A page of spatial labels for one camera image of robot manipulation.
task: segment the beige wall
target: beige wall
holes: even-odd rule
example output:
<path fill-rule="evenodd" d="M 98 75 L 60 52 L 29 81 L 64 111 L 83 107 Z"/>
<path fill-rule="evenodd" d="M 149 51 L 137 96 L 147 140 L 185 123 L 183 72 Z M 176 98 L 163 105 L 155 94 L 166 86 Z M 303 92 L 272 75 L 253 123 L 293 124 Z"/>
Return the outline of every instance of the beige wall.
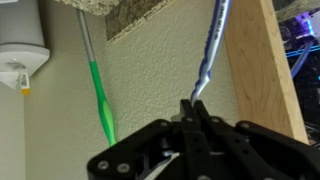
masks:
<path fill-rule="evenodd" d="M 28 180 L 85 180 L 87 161 L 106 149 L 86 55 L 71 7 L 42 1 L 51 59 L 25 99 Z M 123 139 L 189 98 L 203 57 L 213 1 L 176 0 L 117 42 L 105 44 L 104 19 L 88 16 L 105 92 Z M 201 99 L 230 122 L 238 118 L 224 44 Z"/>
<path fill-rule="evenodd" d="M 0 179 L 25 180 L 23 96 L 0 83 Z"/>

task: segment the wall-mounted dispenser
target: wall-mounted dispenser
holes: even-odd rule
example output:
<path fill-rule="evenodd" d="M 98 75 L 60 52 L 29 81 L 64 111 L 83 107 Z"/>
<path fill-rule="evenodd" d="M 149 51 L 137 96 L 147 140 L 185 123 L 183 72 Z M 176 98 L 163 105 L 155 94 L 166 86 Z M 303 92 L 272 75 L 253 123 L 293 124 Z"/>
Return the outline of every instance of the wall-mounted dispenser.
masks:
<path fill-rule="evenodd" d="M 30 77 L 49 55 L 37 0 L 0 0 L 0 72 Z"/>

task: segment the wooden board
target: wooden board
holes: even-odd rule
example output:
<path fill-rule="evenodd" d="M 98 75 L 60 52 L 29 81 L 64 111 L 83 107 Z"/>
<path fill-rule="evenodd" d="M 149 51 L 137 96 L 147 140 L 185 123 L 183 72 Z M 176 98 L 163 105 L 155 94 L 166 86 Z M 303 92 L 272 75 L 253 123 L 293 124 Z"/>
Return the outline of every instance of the wooden board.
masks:
<path fill-rule="evenodd" d="M 271 0 L 234 0 L 226 46 L 240 117 L 307 143 Z"/>

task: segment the toothbrush handle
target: toothbrush handle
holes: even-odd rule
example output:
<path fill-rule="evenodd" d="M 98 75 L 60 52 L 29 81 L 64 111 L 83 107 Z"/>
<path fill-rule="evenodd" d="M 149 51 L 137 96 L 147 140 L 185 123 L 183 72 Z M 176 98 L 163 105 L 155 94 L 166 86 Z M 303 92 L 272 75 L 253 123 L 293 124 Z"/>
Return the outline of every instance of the toothbrush handle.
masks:
<path fill-rule="evenodd" d="M 94 82 L 94 86 L 97 94 L 98 109 L 99 109 L 101 124 L 108 138 L 109 144 L 114 145 L 116 143 L 114 121 L 113 121 L 110 105 L 104 94 L 104 90 L 103 90 L 103 86 L 102 86 L 101 78 L 99 74 L 99 69 L 96 61 L 90 61 L 89 65 L 90 65 L 90 70 L 91 70 L 91 74 L 92 74 L 92 78 L 93 78 L 93 82 Z"/>

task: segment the bolt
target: bolt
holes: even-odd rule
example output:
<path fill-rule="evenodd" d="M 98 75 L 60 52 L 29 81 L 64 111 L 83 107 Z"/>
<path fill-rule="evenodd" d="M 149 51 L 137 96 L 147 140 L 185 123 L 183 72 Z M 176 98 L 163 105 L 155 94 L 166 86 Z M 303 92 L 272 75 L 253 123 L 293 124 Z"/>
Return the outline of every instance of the bolt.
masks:
<path fill-rule="evenodd" d="M 100 162 L 98 163 L 98 168 L 99 168 L 100 170 L 106 170 L 106 169 L 108 169 L 108 167 L 109 167 L 108 161 L 100 161 Z"/>
<path fill-rule="evenodd" d="M 166 126 L 168 126 L 168 123 L 167 122 L 161 122 L 161 126 L 166 127 Z"/>
<path fill-rule="evenodd" d="M 117 170 L 119 173 L 127 173 L 130 171 L 130 165 L 127 164 L 127 163 L 122 163 L 122 164 L 119 164 L 118 167 L 117 167 Z"/>
<path fill-rule="evenodd" d="M 201 176 L 198 177 L 197 180 L 211 180 L 211 179 L 206 175 L 201 175 Z"/>
<path fill-rule="evenodd" d="M 187 121 L 192 122 L 193 119 L 192 118 L 187 118 Z"/>
<path fill-rule="evenodd" d="M 211 121 L 212 121 L 212 122 L 215 122 L 215 123 L 218 123 L 220 120 L 217 119 L 217 118 L 212 118 Z"/>
<path fill-rule="evenodd" d="M 244 127 L 244 128 L 249 128 L 250 127 L 250 125 L 248 123 L 242 123 L 241 126 Z"/>

